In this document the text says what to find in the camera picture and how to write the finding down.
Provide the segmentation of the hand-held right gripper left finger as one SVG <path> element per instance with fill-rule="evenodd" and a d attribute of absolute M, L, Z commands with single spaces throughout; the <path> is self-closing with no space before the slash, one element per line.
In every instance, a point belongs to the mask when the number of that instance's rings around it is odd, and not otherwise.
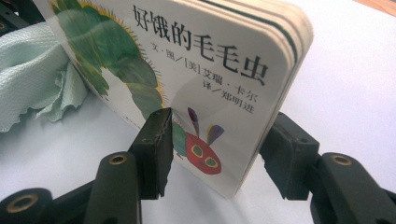
<path fill-rule="evenodd" d="M 151 113 L 125 152 L 104 157 L 83 224 L 142 224 L 141 202 L 164 195 L 173 160 L 172 110 Z"/>

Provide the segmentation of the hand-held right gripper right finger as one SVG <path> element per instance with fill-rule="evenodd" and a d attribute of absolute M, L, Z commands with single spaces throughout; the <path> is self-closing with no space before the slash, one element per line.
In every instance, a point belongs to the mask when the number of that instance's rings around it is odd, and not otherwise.
<path fill-rule="evenodd" d="M 310 200 L 314 224 L 396 224 L 396 193 L 348 155 L 318 153 L 319 142 L 280 113 L 260 150 L 284 199 Z"/>

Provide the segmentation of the light green cloth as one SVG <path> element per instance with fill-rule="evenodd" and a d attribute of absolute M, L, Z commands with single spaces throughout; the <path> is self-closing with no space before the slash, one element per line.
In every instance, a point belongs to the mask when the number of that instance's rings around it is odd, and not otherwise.
<path fill-rule="evenodd" d="M 40 22 L 0 37 L 0 133 L 28 110 L 54 122 L 88 89 L 50 27 Z"/>

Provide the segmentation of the caterpillar picture board book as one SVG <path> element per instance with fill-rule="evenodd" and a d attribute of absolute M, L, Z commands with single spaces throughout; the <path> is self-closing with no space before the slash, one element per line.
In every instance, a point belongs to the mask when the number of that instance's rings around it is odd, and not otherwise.
<path fill-rule="evenodd" d="M 243 184 L 313 41 L 284 0 L 34 0 L 89 88 L 142 126 L 173 112 L 176 160 Z"/>

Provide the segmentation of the wooden table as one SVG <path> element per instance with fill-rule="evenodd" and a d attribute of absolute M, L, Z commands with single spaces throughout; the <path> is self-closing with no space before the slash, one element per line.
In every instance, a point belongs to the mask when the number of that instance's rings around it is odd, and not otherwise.
<path fill-rule="evenodd" d="M 367 7 L 396 17 L 396 0 L 354 0 Z"/>

